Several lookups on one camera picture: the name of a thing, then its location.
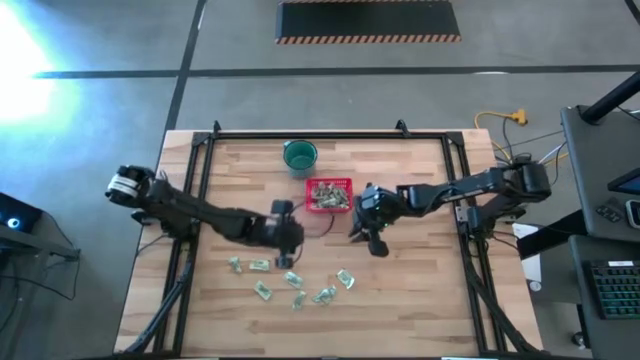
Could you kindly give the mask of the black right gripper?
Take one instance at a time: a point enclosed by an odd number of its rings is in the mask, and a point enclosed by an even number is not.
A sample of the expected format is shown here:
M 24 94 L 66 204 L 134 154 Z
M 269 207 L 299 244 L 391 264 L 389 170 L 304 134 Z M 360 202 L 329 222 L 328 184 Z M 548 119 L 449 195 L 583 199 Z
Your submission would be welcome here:
M 403 213 L 403 202 L 397 194 L 384 191 L 374 199 L 362 200 L 356 197 L 356 223 L 348 236 L 351 241 L 358 241 L 359 236 L 367 243 L 369 252 L 376 257 L 389 255 L 387 244 L 380 238 L 380 233 L 393 224 Z

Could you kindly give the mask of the red plastic basket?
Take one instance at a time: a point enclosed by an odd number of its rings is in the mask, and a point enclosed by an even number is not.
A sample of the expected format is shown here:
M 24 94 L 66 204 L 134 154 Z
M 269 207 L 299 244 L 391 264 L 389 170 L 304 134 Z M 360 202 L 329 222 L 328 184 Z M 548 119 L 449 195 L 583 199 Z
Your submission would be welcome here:
M 340 204 L 335 208 L 326 208 L 326 209 L 314 209 L 311 204 L 314 197 L 311 194 L 312 187 L 318 183 L 324 182 L 327 186 L 330 183 L 335 183 L 338 186 L 344 187 L 349 195 L 349 199 L 347 201 L 340 201 Z M 353 188 L 352 188 L 352 180 L 350 178 L 310 178 L 305 182 L 305 207 L 306 210 L 311 213 L 316 214 L 324 214 L 324 213 L 346 213 L 351 210 L 353 206 Z

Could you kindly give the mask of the white paper sheet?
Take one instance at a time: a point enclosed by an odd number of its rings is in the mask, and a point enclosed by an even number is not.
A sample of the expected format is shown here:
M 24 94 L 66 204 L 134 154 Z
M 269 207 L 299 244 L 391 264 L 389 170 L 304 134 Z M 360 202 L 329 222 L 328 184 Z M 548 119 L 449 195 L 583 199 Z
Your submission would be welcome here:
M 525 278 L 529 282 L 540 283 L 542 281 L 541 261 L 534 237 L 540 228 L 523 223 L 513 223 L 511 227 L 517 239 Z

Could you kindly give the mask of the black hazard-striped floor mat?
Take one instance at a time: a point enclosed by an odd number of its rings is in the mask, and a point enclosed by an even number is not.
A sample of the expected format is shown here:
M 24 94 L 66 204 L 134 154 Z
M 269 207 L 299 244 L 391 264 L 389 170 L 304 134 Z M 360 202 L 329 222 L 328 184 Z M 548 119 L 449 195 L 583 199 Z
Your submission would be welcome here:
M 278 45 L 456 43 L 449 0 L 281 0 Z

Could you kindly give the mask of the dark grey desk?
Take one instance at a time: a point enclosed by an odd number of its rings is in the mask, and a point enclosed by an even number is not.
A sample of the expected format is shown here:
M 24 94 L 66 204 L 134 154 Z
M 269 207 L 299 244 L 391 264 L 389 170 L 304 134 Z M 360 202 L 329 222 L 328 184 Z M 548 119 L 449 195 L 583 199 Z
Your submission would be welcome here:
M 628 200 L 640 201 L 640 195 L 607 189 L 612 180 L 640 168 L 640 121 L 614 111 L 600 125 L 590 125 L 574 107 L 561 110 L 561 122 L 587 232 L 594 237 L 640 242 L 640 229 L 629 225 L 625 209 Z M 618 209 L 623 219 L 611 223 L 599 216 L 596 208 L 602 204 Z
M 640 260 L 640 243 L 573 235 L 569 238 L 582 309 L 582 330 L 594 358 L 640 360 L 640 320 L 603 320 L 591 295 L 591 261 Z

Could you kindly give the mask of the small black keypad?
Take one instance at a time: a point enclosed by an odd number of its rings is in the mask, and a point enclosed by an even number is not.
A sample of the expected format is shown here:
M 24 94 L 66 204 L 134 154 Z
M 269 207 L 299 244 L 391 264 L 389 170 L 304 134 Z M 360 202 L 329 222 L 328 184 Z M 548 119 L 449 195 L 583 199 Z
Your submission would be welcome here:
M 611 223 L 618 223 L 623 219 L 623 214 L 618 209 L 607 204 L 598 206 L 596 213 Z

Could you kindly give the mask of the black backlit keyboard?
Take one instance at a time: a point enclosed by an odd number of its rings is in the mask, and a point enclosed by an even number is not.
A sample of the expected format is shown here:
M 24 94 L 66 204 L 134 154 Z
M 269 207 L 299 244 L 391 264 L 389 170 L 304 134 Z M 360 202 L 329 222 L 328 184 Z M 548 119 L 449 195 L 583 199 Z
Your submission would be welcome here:
M 586 276 L 603 320 L 640 320 L 640 260 L 591 261 Z

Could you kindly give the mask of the black box with blue light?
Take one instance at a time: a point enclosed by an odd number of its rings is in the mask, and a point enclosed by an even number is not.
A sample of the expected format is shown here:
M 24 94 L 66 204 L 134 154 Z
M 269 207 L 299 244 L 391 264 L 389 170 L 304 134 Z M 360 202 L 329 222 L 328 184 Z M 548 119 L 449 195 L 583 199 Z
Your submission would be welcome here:
M 0 192 L 0 225 L 31 233 L 43 211 Z

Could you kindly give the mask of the small tablet screen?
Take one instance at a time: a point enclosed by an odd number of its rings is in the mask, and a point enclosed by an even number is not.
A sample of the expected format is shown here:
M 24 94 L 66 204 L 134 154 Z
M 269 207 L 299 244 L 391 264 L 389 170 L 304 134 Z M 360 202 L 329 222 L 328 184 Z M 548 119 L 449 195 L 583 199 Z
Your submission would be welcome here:
M 640 168 L 636 168 L 607 184 L 612 192 L 640 195 Z

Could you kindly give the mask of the black monitor pole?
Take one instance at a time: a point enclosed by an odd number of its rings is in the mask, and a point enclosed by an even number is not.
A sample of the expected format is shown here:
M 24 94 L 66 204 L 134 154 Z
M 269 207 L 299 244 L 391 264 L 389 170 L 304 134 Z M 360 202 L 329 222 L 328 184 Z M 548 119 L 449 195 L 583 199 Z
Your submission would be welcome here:
M 580 118 L 590 125 L 600 125 L 606 115 L 638 92 L 640 92 L 640 71 L 635 72 L 593 105 L 580 110 Z

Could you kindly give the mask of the black aluminium rig frame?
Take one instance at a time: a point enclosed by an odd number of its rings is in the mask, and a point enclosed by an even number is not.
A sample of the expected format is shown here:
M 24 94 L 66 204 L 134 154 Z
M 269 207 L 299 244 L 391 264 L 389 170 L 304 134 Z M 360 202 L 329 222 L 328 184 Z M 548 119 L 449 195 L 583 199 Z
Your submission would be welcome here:
M 371 182 L 439 184 L 495 164 L 488 132 L 465 130 L 171 131 L 159 167 L 177 188 L 219 207 L 267 213 L 276 199 L 294 203 L 306 230 L 295 253 L 296 289 L 284 271 L 251 271 L 273 249 L 225 240 L 209 226 L 183 242 L 151 225 L 141 235 L 114 354 L 169 358 L 429 358 L 530 360 L 542 352 L 514 237 L 505 227 L 489 240 L 468 240 L 465 203 L 385 229 L 390 253 L 373 257 L 353 243 L 349 213 L 312 214 L 305 184 L 283 160 L 283 144 L 312 142 L 321 178 L 346 177 L 355 191 Z M 228 259 L 237 256 L 236 274 Z M 336 278 L 355 278 L 347 290 Z M 254 291 L 262 281 L 272 297 Z M 328 305 L 312 298 L 334 285 Z M 292 304 L 307 296 L 301 310 Z

